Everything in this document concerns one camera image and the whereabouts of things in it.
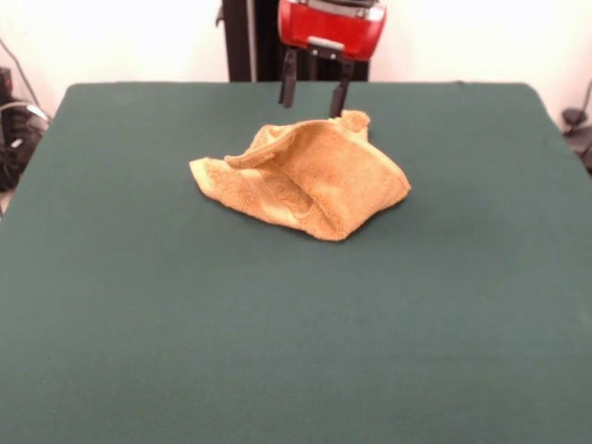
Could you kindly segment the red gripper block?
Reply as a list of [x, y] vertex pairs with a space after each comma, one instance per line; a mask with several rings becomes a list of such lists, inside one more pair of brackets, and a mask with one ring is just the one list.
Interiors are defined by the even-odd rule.
[[378, 1], [281, 1], [277, 9], [280, 41], [287, 45], [278, 102], [293, 103], [297, 83], [296, 48], [331, 51], [343, 59], [339, 84], [329, 108], [340, 117], [354, 71], [354, 61], [372, 58], [387, 20], [387, 7]]

